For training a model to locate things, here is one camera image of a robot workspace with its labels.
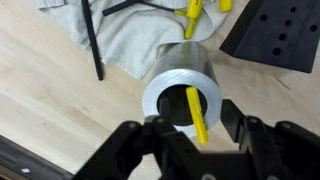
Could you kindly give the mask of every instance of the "wooden table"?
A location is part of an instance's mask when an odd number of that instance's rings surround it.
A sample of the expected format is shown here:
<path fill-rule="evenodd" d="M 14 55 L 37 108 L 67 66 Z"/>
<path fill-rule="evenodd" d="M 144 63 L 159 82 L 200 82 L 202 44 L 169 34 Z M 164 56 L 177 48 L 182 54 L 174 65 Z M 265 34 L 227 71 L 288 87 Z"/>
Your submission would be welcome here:
<path fill-rule="evenodd" d="M 267 124 L 291 120 L 320 135 L 320 62 L 312 74 L 241 61 L 218 48 L 247 0 L 234 2 L 222 27 L 201 42 L 208 50 L 225 98 Z M 36 0 L 0 0 L 0 134 L 58 166 L 77 170 L 124 120 L 143 122 L 147 80 L 105 65 L 96 80 L 90 53 L 36 9 Z M 235 150 L 222 124 L 209 131 L 202 150 Z M 146 156 L 131 179 L 157 179 Z"/>

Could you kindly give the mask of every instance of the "tube opening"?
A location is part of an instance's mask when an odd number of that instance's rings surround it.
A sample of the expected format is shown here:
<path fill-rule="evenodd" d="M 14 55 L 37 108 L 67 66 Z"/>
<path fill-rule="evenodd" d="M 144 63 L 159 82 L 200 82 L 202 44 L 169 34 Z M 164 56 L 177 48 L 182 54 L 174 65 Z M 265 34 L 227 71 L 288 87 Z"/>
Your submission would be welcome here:
<path fill-rule="evenodd" d="M 157 109 L 165 119 L 169 119 L 173 125 L 189 126 L 193 124 L 186 88 L 189 85 L 175 85 L 165 89 L 157 100 Z M 207 113 L 207 100 L 198 89 L 203 116 Z"/>

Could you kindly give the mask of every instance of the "yellow handle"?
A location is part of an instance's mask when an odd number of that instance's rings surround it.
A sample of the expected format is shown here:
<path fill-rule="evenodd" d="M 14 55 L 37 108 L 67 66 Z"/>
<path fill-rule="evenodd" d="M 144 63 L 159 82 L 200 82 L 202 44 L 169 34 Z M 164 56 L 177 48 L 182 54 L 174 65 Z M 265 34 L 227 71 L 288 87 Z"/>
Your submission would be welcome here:
<path fill-rule="evenodd" d="M 220 0 L 220 11 L 228 12 L 232 9 L 232 0 Z"/>
<path fill-rule="evenodd" d="M 198 140 L 200 143 L 205 144 L 208 142 L 208 134 L 203 121 L 198 90 L 195 87 L 188 87 L 186 89 L 186 93 L 187 93 L 187 98 L 189 102 L 193 124 L 196 128 Z"/>
<path fill-rule="evenodd" d="M 197 27 L 198 19 L 199 18 L 190 18 L 188 27 L 184 32 L 185 39 L 190 39 L 192 37 L 192 34 Z"/>
<path fill-rule="evenodd" d="M 198 18 L 202 10 L 202 0 L 190 0 L 187 16 L 189 18 Z"/>

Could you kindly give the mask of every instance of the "black metal rod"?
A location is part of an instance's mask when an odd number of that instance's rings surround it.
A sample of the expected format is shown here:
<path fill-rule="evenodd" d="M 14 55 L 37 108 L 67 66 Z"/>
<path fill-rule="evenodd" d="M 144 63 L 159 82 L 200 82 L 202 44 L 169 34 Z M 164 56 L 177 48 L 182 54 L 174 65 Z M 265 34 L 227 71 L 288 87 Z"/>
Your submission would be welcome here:
<path fill-rule="evenodd" d="M 144 2 L 144 1 L 141 1 L 140 3 L 144 4 L 144 5 L 147 5 L 147 6 L 151 6 L 151 7 L 157 8 L 157 9 L 162 9 L 162 10 L 165 10 L 165 11 L 173 12 L 173 13 L 175 11 L 175 9 L 159 6 L 159 5 L 156 5 L 156 4 L 151 4 L 151 3 L 148 3 L 148 2 Z"/>
<path fill-rule="evenodd" d="M 98 76 L 99 81 L 102 81 L 103 80 L 103 71 L 102 71 L 102 66 L 101 66 L 101 61 L 100 61 L 100 55 L 99 55 L 99 49 L 98 49 L 98 45 L 97 45 L 96 35 L 94 33 L 94 28 L 93 28 L 93 24 L 92 24 L 91 10 L 90 10 L 90 6 L 89 6 L 89 2 L 88 2 L 88 0 L 81 0 L 81 3 L 82 3 L 84 19 L 85 19 L 86 25 L 87 25 L 87 31 L 88 31 L 88 35 L 89 35 L 93 60 L 94 60 L 95 66 L 96 66 L 97 76 Z"/>
<path fill-rule="evenodd" d="M 127 8 L 129 6 L 132 6 L 132 5 L 134 5 L 134 4 L 138 3 L 138 2 L 142 2 L 142 0 L 126 0 L 126 1 L 124 1 L 122 3 L 120 3 L 120 4 L 117 4 L 115 6 L 112 6 L 112 7 L 108 8 L 108 9 L 103 10 L 102 14 L 104 16 L 108 16 L 108 15 L 113 14 L 115 12 L 118 12 L 118 11 L 120 11 L 122 9 L 125 9 L 125 8 Z"/>

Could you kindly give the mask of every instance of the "white cloth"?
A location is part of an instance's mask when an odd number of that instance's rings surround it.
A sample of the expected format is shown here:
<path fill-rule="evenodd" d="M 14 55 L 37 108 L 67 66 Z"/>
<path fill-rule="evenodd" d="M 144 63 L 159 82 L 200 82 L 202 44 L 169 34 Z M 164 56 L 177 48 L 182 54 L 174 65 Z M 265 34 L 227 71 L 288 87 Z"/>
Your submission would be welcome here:
<path fill-rule="evenodd" d="M 102 61 L 116 64 L 137 79 L 153 64 L 161 44 L 186 41 L 186 17 L 136 4 L 107 17 L 102 11 L 124 0 L 89 0 L 92 21 Z M 192 41 L 208 38 L 222 24 L 226 13 L 218 0 L 204 0 L 203 12 Z M 182 9 L 189 0 L 149 0 L 161 6 Z M 38 0 L 38 8 L 69 30 L 71 39 L 90 51 L 90 42 L 80 0 Z"/>

